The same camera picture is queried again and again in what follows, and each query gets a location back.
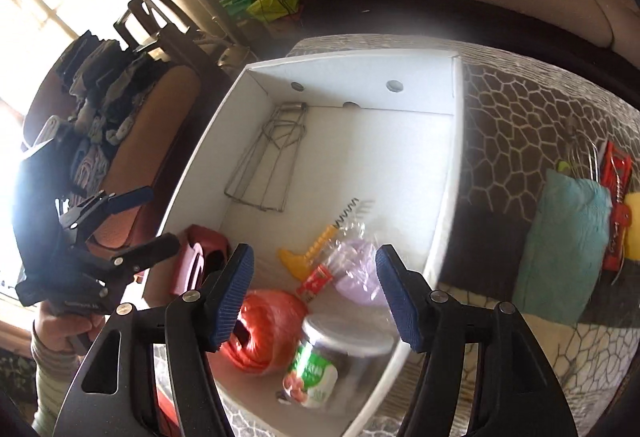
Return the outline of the grey sleeve forearm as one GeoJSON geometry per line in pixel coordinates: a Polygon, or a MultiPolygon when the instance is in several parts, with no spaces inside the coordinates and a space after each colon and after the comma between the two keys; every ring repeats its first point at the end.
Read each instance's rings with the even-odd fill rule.
{"type": "Polygon", "coordinates": [[[32,334],[30,351],[36,364],[37,390],[37,411],[32,428],[39,436],[52,436],[80,360],[74,350],[49,349],[36,334],[32,334]]]}

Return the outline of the person left hand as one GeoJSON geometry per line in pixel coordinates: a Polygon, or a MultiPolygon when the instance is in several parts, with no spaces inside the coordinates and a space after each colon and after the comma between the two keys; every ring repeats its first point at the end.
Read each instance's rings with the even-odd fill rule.
{"type": "Polygon", "coordinates": [[[64,313],[56,315],[50,304],[39,304],[34,321],[34,333],[40,343],[55,353],[70,353],[74,347],[73,336],[86,335],[94,341],[105,325],[104,316],[91,315],[89,318],[64,313]]]}

